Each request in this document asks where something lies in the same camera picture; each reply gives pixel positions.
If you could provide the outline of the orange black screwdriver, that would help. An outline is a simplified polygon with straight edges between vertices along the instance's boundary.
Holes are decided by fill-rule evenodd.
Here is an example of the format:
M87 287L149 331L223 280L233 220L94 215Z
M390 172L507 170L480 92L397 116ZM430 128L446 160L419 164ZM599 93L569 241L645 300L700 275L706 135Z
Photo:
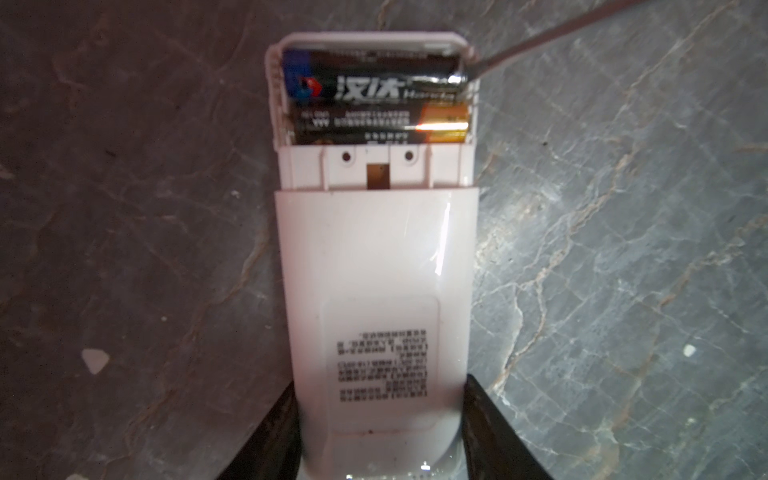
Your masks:
M508 47L505 50L487 58L468 64L465 74L468 81L478 80L482 76L501 67L506 67L524 56L551 46L558 41L572 37L573 35L597 25L605 20L617 17L640 5L646 4L645 0L616 0L606 1L602 5L568 21L542 31L526 40Z

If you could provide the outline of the white AC remote control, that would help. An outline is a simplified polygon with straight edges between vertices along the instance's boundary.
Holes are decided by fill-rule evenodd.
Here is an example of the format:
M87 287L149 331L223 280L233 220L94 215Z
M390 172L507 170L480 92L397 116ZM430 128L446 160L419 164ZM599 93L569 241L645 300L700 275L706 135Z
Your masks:
M475 146L291 145L278 62L304 46L471 47L449 32L302 32L265 56L304 474L450 479L461 461Z

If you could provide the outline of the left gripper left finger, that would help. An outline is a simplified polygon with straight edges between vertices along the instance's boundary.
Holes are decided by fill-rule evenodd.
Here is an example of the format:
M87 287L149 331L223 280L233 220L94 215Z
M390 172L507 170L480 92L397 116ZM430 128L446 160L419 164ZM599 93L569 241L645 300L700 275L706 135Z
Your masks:
M295 480L302 442L299 406L291 382L218 480Z

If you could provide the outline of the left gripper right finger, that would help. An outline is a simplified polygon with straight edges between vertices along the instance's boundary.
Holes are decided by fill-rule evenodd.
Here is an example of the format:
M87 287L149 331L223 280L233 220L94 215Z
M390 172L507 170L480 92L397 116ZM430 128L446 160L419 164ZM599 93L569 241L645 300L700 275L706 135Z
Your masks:
M553 480L471 374L464 386L461 438L470 480Z

